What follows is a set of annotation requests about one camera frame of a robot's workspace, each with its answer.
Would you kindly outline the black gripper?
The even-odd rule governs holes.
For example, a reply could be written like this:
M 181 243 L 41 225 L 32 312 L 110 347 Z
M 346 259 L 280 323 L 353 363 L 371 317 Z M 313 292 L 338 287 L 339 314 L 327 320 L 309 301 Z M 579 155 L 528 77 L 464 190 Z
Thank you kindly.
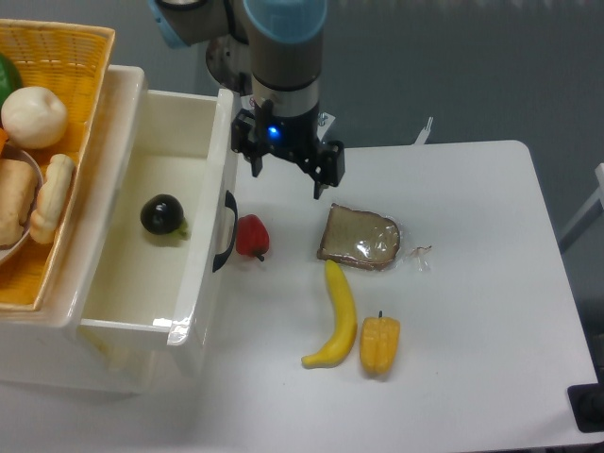
M 252 110 L 241 109 L 231 124 L 231 149 L 250 163 L 252 177 L 262 170 L 262 158 L 271 155 L 297 165 L 314 181 L 319 200 L 325 184 L 338 184 L 345 172 L 344 144 L 318 137 L 317 107 L 294 117 L 275 115 L 270 100 Z

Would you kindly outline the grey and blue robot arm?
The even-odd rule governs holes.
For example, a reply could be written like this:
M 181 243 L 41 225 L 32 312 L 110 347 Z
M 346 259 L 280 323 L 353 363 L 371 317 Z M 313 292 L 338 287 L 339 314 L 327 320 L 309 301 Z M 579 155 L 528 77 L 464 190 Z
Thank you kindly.
M 325 1 L 151 1 L 166 43 L 188 47 L 231 39 L 249 61 L 254 107 L 241 109 L 231 126 L 231 148 L 250 163 L 253 176 L 266 155 L 296 164 L 319 198 L 344 175 L 344 145 L 319 136 L 320 75 Z

